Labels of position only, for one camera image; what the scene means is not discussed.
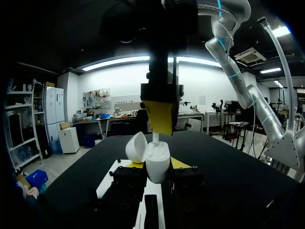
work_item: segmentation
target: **white bin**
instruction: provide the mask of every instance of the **white bin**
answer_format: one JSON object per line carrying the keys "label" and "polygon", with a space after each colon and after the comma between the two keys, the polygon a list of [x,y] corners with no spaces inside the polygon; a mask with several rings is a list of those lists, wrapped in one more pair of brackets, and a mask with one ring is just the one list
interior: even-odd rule
{"label": "white bin", "polygon": [[61,141],[62,152],[64,154],[76,153],[80,148],[75,127],[60,130],[58,131],[58,135],[59,140]]}

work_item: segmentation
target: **fluorescent light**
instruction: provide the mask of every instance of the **fluorescent light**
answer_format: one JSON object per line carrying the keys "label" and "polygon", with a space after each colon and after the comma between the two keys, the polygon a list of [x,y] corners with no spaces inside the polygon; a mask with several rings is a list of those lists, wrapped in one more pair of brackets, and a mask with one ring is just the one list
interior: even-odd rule
{"label": "fluorescent light", "polygon": [[305,94],[305,89],[297,89],[296,92],[297,93],[304,93]]}
{"label": "fluorescent light", "polygon": [[211,66],[216,66],[216,67],[221,68],[221,65],[218,62],[208,61],[205,59],[199,59],[199,58],[194,58],[194,57],[179,56],[179,57],[177,57],[177,61],[185,61],[185,62],[190,62],[190,63],[201,63],[201,64],[211,65]]}
{"label": "fluorescent light", "polygon": [[263,70],[261,71],[262,74],[265,74],[265,73],[273,73],[273,72],[278,72],[280,71],[281,69],[280,68],[273,68],[273,69],[268,69],[268,70]]}
{"label": "fluorescent light", "polygon": [[127,58],[121,58],[121,59],[116,59],[112,61],[105,61],[101,63],[97,63],[94,65],[90,65],[88,67],[82,68],[84,71],[89,71],[95,68],[101,68],[105,67],[108,65],[113,65],[113,64],[118,64],[118,63],[125,63],[125,62],[134,62],[134,61],[148,61],[149,56],[135,56],[135,57],[127,57]]}
{"label": "fluorescent light", "polygon": [[283,85],[282,85],[280,82],[278,82],[277,80],[274,80],[274,82],[275,82],[276,85],[278,85],[280,88],[283,88]]}
{"label": "fluorescent light", "polygon": [[[90,71],[92,69],[96,68],[101,68],[113,64],[118,64],[118,63],[125,63],[125,62],[136,62],[136,61],[148,61],[149,56],[135,56],[135,57],[127,57],[127,58],[121,58],[121,59],[116,59],[116,60],[111,60],[111,61],[105,61],[97,64],[90,65],[88,67],[82,68],[84,71]],[[168,63],[173,63],[173,57],[168,58]],[[177,62],[179,61],[184,61],[184,62],[191,62],[191,63],[200,63],[200,64],[205,64],[205,65],[211,65],[211,66],[216,66],[220,67],[221,65],[217,62],[214,61],[208,61],[205,59],[199,59],[199,58],[194,58],[194,57],[177,57]]]}
{"label": "fluorescent light", "polygon": [[290,34],[290,31],[286,26],[280,27],[280,28],[275,29],[275,30],[272,30],[272,32],[276,37],[280,37],[280,36],[284,36],[286,34]]}

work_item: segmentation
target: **white refrigerator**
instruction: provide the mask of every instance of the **white refrigerator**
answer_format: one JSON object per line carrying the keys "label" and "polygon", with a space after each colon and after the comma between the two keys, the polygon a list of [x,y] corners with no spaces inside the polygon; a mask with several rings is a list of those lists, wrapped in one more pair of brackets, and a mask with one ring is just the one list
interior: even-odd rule
{"label": "white refrigerator", "polygon": [[61,144],[59,141],[58,131],[60,123],[65,122],[62,88],[46,87],[43,95],[43,108],[45,113],[48,139],[53,153],[61,153]]}

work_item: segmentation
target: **yellow pad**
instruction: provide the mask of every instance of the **yellow pad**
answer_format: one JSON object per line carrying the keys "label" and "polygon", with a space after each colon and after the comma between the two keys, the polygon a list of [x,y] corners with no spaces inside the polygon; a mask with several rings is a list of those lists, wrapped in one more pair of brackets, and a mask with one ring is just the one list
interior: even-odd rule
{"label": "yellow pad", "polygon": [[152,126],[152,131],[172,135],[172,105],[156,101],[143,100],[146,106],[147,115]]}
{"label": "yellow pad", "polygon": [[[171,161],[172,161],[172,165],[173,165],[173,168],[176,169],[176,168],[191,168],[191,166],[181,162],[181,161],[178,161],[177,159],[171,157]],[[132,168],[132,167],[136,167],[136,168],[143,168],[143,165],[144,163],[134,163],[134,162],[131,162],[129,165],[126,165],[125,167],[128,167],[128,168]]]}
{"label": "yellow pad", "polygon": [[182,163],[181,161],[178,161],[177,159],[171,157],[171,161],[172,161],[172,165],[173,165],[173,168],[176,169],[176,168],[191,168],[191,166],[185,164],[185,163]]}
{"label": "yellow pad", "polygon": [[132,167],[143,168],[143,165],[144,165],[144,163],[131,162],[129,165],[126,165],[125,167],[128,167],[128,168],[132,168]]}

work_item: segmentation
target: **blue crate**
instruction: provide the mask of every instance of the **blue crate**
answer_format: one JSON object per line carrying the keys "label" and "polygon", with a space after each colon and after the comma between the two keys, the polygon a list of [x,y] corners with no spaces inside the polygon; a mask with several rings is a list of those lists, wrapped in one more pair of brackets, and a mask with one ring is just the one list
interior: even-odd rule
{"label": "blue crate", "polygon": [[39,190],[49,179],[45,171],[37,169],[32,174],[28,175],[26,180],[32,187],[36,187]]}

